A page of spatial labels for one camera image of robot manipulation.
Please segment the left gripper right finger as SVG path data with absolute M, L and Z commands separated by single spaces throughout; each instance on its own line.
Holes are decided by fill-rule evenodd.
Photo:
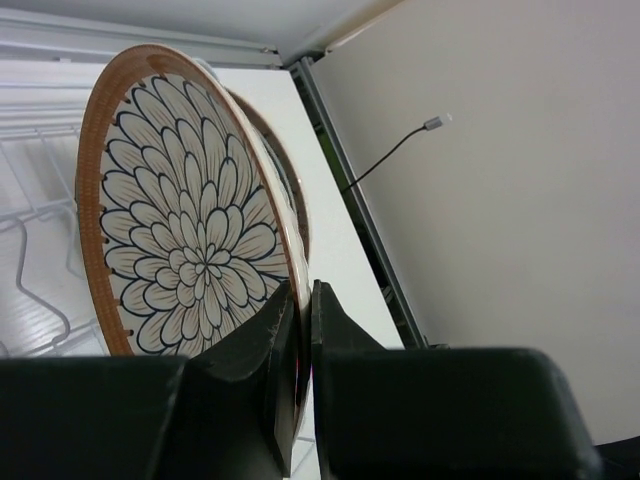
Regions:
M 311 355 L 325 479 L 602 476 L 564 374 L 539 351 L 387 349 L 316 281 Z

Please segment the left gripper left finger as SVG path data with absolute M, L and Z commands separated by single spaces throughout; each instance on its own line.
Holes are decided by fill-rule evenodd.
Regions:
M 194 358 L 1 363 L 5 479 L 280 479 L 291 465 L 298 328 L 289 284 Z

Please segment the floral brown-rim plate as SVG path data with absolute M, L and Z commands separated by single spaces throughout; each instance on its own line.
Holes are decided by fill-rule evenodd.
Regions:
M 75 201 L 111 354 L 198 355 L 281 285 L 308 333 L 308 262 L 274 158 L 232 94 L 184 53 L 136 45 L 101 72 Z

